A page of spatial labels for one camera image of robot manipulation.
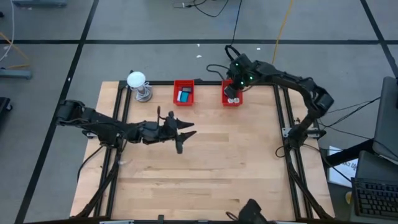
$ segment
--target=white ball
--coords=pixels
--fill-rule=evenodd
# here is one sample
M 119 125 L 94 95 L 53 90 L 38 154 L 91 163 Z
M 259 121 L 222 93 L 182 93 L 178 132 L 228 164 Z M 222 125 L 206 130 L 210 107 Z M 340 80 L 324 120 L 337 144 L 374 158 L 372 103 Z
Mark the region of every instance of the white ball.
M 145 75 L 142 72 L 132 72 L 127 77 L 127 84 L 130 87 L 137 88 L 145 83 Z

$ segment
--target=wooden table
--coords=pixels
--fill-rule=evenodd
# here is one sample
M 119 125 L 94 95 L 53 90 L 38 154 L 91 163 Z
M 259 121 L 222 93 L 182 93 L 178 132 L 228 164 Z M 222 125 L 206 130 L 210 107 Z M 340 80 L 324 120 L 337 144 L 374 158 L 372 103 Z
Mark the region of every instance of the wooden table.
M 98 112 L 112 116 L 117 88 L 118 82 L 102 84 Z M 301 95 L 296 91 L 289 95 L 294 118 L 302 119 L 307 109 Z M 195 86 L 195 104 L 189 107 L 175 106 L 172 97 L 173 86 L 154 86 L 150 102 L 131 100 L 127 122 L 155 121 L 160 105 L 161 115 L 173 110 L 182 121 L 195 123 L 185 132 L 198 132 L 185 142 L 181 155 L 173 141 L 151 146 L 127 144 L 112 219 L 156 220 L 165 215 L 166 220 L 229 220 L 225 211 L 238 214 L 247 200 L 254 198 L 268 220 L 295 220 L 285 160 L 275 156 L 282 139 L 273 87 L 253 87 L 237 108 L 222 106 L 221 86 Z M 314 139 L 306 144 L 318 147 Z M 85 157 L 98 146 L 97 139 L 88 140 Z M 334 216 L 319 152 L 303 146 L 301 153 L 309 190 Z M 71 215 L 77 214 L 97 190 L 103 159 L 104 150 L 81 171 Z M 299 188 L 297 191 L 304 217 L 302 194 Z M 107 199 L 105 193 L 101 214 Z

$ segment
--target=red container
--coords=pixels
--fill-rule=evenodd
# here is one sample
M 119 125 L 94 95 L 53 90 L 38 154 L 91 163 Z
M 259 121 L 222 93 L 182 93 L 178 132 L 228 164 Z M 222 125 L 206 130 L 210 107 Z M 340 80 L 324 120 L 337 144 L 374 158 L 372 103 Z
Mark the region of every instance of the red container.
M 178 92 L 182 91 L 183 87 L 190 87 L 192 92 L 188 95 L 188 101 L 186 103 L 182 103 L 177 101 Z M 173 96 L 173 103 L 177 106 L 192 106 L 193 104 L 193 96 L 194 92 L 195 81 L 194 80 L 174 80 L 174 96 Z
M 232 83 L 232 80 L 223 80 L 223 86 L 221 87 L 221 100 L 223 102 L 224 106 L 239 106 L 243 103 L 243 93 L 242 91 L 239 90 L 238 92 L 238 98 L 239 98 L 239 103 L 228 103 L 228 97 L 224 94 L 224 89 L 227 87 L 229 84 Z

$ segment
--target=desk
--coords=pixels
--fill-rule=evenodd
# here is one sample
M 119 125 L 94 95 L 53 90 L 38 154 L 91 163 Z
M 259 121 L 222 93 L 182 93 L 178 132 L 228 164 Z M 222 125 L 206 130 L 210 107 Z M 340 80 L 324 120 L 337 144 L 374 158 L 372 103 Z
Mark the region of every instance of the desk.
M 112 116 L 117 89 L 118 82 L 102 84 L 98 112 Z M 166 220 L 229 220 L 225 211 L 238 214 L 247 200 L 254 198 L 267 219 L 295 220 L 285 160 L 275 156 L 282 139 L 273 87 L 253 87 L 237 108 L 222 106 L 220 86 L 195 86 L 195 104 L 190 107 L 172 103 L 172 85 L 153 89 L 150 102 L 131 100 L 128 123 L 154 121 L 160 105 L 162 115 L 173 110 L 182 121 L 195 123 L 184 131 L 198 132 L 184 143 L 182 155 L 176 153 L 172 141 L 151 146 L 127 144 L 112 219 L 156 220 L 165 215 Z M 303 119 L 307 109 L 301 95 L 291 91 L 290 99 L 294 118 Z M 318 147 L 314 139 L 306 143 Z M 98 144 L 97 139 L 88 140 L 85 157 Z M 97 190 L 104 154 L 101 151 L 83 168 L 71 215 L 77 214 Z M 334 216 L 319 152 L 303 146 L 302 159 L 309 190 Z M 101 214 L 107 198 L 105 193 Z M 305 216 L 302 202 L 300 208 Z

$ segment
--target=keyboard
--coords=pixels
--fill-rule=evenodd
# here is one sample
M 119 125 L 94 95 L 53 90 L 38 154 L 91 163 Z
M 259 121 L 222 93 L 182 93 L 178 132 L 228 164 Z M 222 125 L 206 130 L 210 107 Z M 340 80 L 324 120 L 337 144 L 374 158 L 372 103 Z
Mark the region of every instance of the keyboard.
M 351 181 L 356 215 L 398 220 L 398 182 L 359 178 Z

